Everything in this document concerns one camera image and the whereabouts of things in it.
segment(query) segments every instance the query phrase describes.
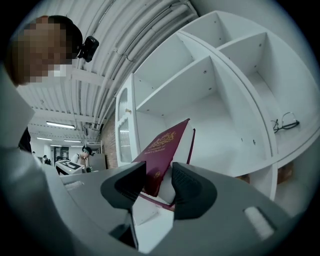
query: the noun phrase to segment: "camera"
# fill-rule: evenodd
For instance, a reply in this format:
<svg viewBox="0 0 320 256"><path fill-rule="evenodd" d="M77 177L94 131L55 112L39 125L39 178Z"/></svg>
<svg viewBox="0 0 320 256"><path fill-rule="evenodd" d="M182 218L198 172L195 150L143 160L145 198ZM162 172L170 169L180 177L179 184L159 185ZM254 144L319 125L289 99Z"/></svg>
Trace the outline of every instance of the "camera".
<svg viewBox="0 0 320 256"><path fill-rule="evenodd" d="M99 42L97 39L95 39L93 36L88 36L83 45L81 46L81 49L80 49L80 53L78 55L78 58L81 59L81 58L84 58L84 60L86 62L90 62L92 61L92 58L97 50L99 46Z"/></svg>

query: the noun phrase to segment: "shelf compartment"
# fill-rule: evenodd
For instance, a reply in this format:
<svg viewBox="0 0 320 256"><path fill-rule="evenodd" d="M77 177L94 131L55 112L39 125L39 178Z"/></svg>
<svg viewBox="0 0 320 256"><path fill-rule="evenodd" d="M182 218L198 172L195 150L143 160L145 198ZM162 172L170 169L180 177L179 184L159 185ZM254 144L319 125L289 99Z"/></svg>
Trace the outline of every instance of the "shelf compartment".
<svg viewBox="0 0 320 256"><path fill-rule="evenodd" d="M310 137L309 125L319 118L320 93L307 67L297 54L270 32L249 35L218 48L248 78L268 112L269 122L293 112L300 125L275 134L280 157L295 151L298 138Z"/></svg>
<svg viewBox="0 0 320 256"><path fill-rule="evenodd" d="M214 67L209 56L195 61L161 85L136 110L158 117L167 116L214 92L217 88L213 78Z"/></svg>
<svg viewBox="0 0 320 256"><path fill-rule="evenodd" d="M263 31L250 20L242 19L223 11L208 13L186 25L181 31L194 35L209 45L217 48L232 40Z"/></svg>
<svg viewBox="0 0 320 256"><path fill-rule="evenodd" d="M138 106L169 78L194 61L181 39L172 35L134 73L134 95Z"/></svg>
<svg viewBox="0 0 320 256"><path fill-rule="evenodd" d="M190 118L196 131L191 165L233 177L247 174L261 169L270 150L258 114L244 84L211 54L181 70L137 107L140 150Z"/></svg>
<svg viewBox="0 0 320 256"><path fill-rule="evenodd" d="M278 166L276 163L250 173L250 185L271 200L275 199L277 189Z"/></svg>

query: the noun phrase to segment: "red passport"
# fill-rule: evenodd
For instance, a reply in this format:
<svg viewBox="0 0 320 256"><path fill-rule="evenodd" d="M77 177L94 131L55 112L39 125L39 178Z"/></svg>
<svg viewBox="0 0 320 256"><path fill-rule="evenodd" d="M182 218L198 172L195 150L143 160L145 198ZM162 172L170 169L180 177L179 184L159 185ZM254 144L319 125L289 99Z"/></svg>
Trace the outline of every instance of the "red passport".
<svg viewBox="0 0 320 256"><path fill-rule="evenodd" d="M160 133L154 140L138 155L133 162L146 162L146 183L144 192L157 197L163 178L174 158L182 135L189 122L189 118L168 130Z"/></svg>

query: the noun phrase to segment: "white shelving unit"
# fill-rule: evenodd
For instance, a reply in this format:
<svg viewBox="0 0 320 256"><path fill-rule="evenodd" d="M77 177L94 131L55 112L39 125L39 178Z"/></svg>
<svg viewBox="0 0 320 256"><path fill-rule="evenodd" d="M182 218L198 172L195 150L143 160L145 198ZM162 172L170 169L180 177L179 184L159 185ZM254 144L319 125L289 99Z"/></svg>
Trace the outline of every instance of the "white shelving unit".
<svg viewBox="0 0 320 256"><path fill-rule="evenodd" d="M250 174L252 186L285 205L281 195L295 182L277 187L278 168L319 136L319 99L311 73L285 42L251 20L214 11L169 37L124 83L116 99L118 163L190 118L191 165ZM287 112L300 125L275 134L271 121L281 126Z"/></svg>

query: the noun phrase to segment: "ceiling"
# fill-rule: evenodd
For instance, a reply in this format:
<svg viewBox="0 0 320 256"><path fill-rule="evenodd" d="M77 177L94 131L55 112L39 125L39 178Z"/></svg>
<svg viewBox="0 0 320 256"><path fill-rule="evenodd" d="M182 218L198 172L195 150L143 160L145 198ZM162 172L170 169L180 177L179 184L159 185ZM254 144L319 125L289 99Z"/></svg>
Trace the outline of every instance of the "ceiling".
<svg viewBox="0 0 320 256"><path fill-rule="evenodd" d="M31 137L58 145L70 144L64 140L97 142L125 78L166 38L198 17L185 0L45 0L21 26L42 15L67 16L83 40L94 36L99 41L92 61L76 60L69 76L54 87L17 89L35 111L28 125ZM74 125L75 130L46 121Z"/></svg>

